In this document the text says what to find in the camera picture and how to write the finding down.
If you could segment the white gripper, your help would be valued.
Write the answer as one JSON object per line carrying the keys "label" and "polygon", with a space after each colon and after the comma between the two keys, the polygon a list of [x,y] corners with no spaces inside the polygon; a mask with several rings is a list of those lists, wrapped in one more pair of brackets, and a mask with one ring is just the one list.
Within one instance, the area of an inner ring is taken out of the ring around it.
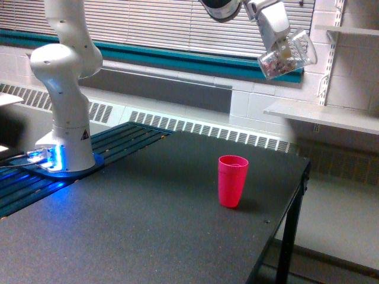
{"label": "white gripper", "polygon": [[286,40],[290,22],[282,1],[245,1],[245,9],[251,21],[255,21],[267,51],[278,43],[280,58],[289,59],[291,49]]}

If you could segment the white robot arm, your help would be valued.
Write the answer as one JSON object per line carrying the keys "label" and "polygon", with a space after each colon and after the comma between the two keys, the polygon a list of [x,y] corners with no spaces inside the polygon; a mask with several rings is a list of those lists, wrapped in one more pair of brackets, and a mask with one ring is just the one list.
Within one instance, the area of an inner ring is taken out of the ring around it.
{"label": "white robot arm", "polygon": [[[290,21],[282,1],[202,1],[207,14],[218,22],[232,20],[245,7],[259,27],[267,50],[284,44]],[[36,142],[44,154],[38,165],[52,173],[80,172],[95,166],[88,98],[79,80],[102,68],[103,57],[86,25],[83,1],[45,1],[46,20],[59,43],[35,49],[30,66],[46,87],[52,102],[52,131]]]}

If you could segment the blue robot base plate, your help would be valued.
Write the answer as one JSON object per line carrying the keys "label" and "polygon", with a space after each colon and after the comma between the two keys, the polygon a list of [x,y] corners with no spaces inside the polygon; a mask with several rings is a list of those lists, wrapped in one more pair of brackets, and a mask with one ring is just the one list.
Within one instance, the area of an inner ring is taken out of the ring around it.
{"label": "blue robot base plate", "polygon": [[102,169],[105,166],[105,160],[104,158],[99,154],[94,154],[95,158],[95,165],[92,166],[89,169],[81,170],[77,172],[59,172],[59,173],[52,173],[48,172],[38,166],[23,166],[22,169],[26,170],[29,173],[46,177],[46,178],[52,178],[52,179],[63,179],[63,180],[77,180],[85,178],[96,171]]}

